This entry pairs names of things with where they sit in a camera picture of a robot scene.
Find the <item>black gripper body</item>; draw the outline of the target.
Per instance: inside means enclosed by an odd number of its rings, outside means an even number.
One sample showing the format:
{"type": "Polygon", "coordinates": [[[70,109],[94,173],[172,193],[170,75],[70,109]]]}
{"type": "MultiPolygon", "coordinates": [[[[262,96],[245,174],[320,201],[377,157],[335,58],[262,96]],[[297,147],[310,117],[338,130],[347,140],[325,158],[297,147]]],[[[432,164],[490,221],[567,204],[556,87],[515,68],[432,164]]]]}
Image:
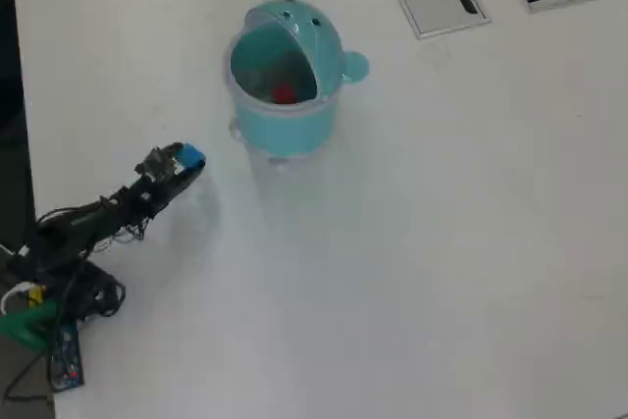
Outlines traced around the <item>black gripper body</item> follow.
{"type": "Polygon", "coordinates": [[[156,216],[175,197],[170,182],[151,182],[139,179],[130,187],[131,210],[135,215],[156,216]]]}

